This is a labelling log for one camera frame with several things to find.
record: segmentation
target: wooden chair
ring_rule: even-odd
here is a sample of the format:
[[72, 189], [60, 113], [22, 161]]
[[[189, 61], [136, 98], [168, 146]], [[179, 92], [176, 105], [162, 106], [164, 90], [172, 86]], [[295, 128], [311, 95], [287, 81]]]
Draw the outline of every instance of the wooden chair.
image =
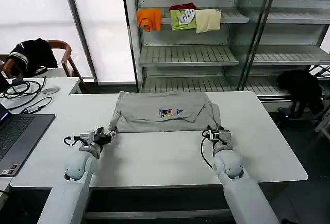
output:
[[[62, 58], [62, 67], [67, 77], [79, 77], [80, 79], [80, 86], [82, 86], [85, 90], [87, 89], [83, 78], [81, 77], [76, 65], [74, 64], [71, 58], [71, 47], [67, 42], [60, 41], [60, 40], [48, 40], [48, 44], [51, 46], [51, 49], [63, 49], [65, 50], [63, 58]], [[8, 55], [0, 55], [0, 60], [5, 62], [5, 64], [0, 65], [0, 71], [4, 71], [8, 78], [13, 78], [12, 74], [10, 73], [10, 69], [15, 65], [13, 59], [9, 59], [6, 62], [6, 58]]]

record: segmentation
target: metal pole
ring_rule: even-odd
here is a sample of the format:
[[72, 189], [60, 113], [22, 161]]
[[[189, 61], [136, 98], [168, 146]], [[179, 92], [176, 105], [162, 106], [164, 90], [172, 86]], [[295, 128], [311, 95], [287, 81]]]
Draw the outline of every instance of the metal pole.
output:
[[125, 8], [125, 16], [126, 16], [126, 24], [127, 24], [127, 30], [128, 30], [130, 52], [131, 52], [131, 55], [132, 55], [132, 62], [133, 62], [133, 70], [134, 70], [134, 76], [135, 76], [136, 91], [137, 91], [137, 93], [139, 93], [140, 92], [140, 90], [139, 90], [139, 81], [138, 81], [138, 75], [137, 75], [137, 71], [136, 71], [136, 65], [135, 65], [136, 62], [135, 62], [134, 50], [133, 50], [133, 44], [132, 44], [132, 38], [131, 38], [131, 33], [130, 33], [127, 3], [126, 3], [126, 0], [123, 0], [123, 1], [124, 1], [124, 8]]
[[94, 64], [93, 64], [93, 61], [92, 61], [91, 54], [89, 52], [87, 40], [86, 40], [86, 37], [85, 37], [83, 26], [81, 24], [81, 20], [80, 20], [80, 17], [79, 17], [76, 2], [75, 2], [75, 0], [68, 0], [68, 3], [69, 3], [69, 6], [70, 6], [70, 10], [71, 10], [71, 13], [72, 13], [72, 16], [73, 16], [74, 23], [76, 25], [76, 28], [77, 28], [77, 31], [78, 31], [78, 34], [79, 34], [79, 38], [80, 38], [82, 47], [84, 49], [84, 52], [85, 52], [85, 55], [86, 55], [86, 58], [87, 58], [89, 69], [91, 70], [92, 76], [95, 80], [95, 83], [97, 84], [97, 82], [98, 82], [97, 75], [96, 75], [96, 72], [95, 72], [95, 68], [94, 68]]
[[246, 68], [249, 67], [250, 60], [252, 60], [253, 57], [254, 57], [254, 55], [252, 55], [252, 54], [255, 51], [255, 48], [258, 47], [258, 42], [256, 42], [256, 38], [257, 38], [258, 34], [260, 34], [262, 18], [264, 18], [263, 15], [264, 15], [264, 11], [265, 11], [265, 8], [266, 8], [266, 5], [267, 5], [268, 1], [269, 0], [263, 0], [262, 6], [261, 6], [261, 9], [260, 9], [259, 19], [258, 19], [258, 22], [257, 22], [257, 27], [254, 31], [253, 38], [252, 38], [250, 48], [249, 48], [249, 52], [246, 56], [246, 60], [245, 60], [244, 66], [243, 66], [242, 74], [241, 74], [241, 77], [240, 77], [238, 85], [237, 85], [237, 89], [236, 89], [237, 91], [243, 91], [244, 90], [245, 83], [246, 83], [245, 79], [247, 79], [247, 77], [249, 76], [250, 70], [246, 71]]
[[258, 35], [258, 38], [256, 40], [254, 50], [252, 52], [251, 60], [250, 60], [249, 65], [247, 67], [246, 76], [245, 76], [245, 79], [243, 80], [243, 84], [241, 86], [241, 91], [244, 91], [246, 82], [248, 81], [248, 77], [250, 75], [250, 71], [251, 71], [251, 68], [252, 68], [254, 57], [256, 56], [257, 49], [258, 49], [258, 46], [259, 46], [259, 43], [260, 43], [260, 40], [261, 40], [261, 37], [262, 37], [262, 34], [263, 34], [263, 30], [265, 28], [268, 15], [269, 15], [269, 12], [270, 12], [271, 7], [272, 7], [272, 3], [273, 3], [273, 0], [268, 0], [267, 6], [265, 7], [265, 10], [264, 10], [264, 13], [263, 13], [263, 20], [262, 20], [261, 26], [260, 26], [259, 35]]

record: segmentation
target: gray t-shirt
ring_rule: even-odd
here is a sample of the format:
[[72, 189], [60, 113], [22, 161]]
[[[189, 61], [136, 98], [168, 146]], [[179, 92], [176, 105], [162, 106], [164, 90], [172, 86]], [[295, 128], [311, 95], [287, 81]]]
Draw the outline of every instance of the gray t-shirt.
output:
[[216, 129], [220, 111], [203, 92], [120, 92], [110, 129], [119, 132], [167, 132]]

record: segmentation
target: computer mouse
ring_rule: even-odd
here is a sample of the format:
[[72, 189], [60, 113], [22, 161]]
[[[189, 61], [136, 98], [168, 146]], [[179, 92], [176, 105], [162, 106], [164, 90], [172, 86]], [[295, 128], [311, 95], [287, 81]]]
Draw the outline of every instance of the computer mouse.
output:
[[51, 95], [51, 94], [55, 94], [59, 90], [60, 90], [59, 86], [50, 86], [49, 88], [42, 90], [41, 93], [46, 95]]

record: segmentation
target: metal shelf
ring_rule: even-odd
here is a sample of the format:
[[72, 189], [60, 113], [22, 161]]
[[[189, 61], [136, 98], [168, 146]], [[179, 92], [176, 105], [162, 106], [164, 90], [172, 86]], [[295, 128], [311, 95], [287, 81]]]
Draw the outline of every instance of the metal shelf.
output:
[[227, 46], [147, 46], [143, 47], [142, 67], [230, 66], [238, 65]]
[[[197, 9], [219, 9], [219, 8], [197, 8]], [[162, 24], [171, 24], [170, 9], [162, 9]], [[248, 23], [250, 18], [243, 16], [237, 9], [221, 9], [221, 23]]]
[[330, 64], [330, 55], [313, 45], [261, 45], [254, 66]]
[[231, 90], [224, 77], [164, 77], [146, 78], [142, 92], [225, 92]]
[[[247, 11], [247, 15], [256, 21], [258, 11]], [[330, 24], [330, 10], [272, 8], [267, 23], [273, 24]]]
[[247, 79], [244, 91], [255, 92], [257, 96], [290, 95], [277, 86], [276, 77], [251, 76]]

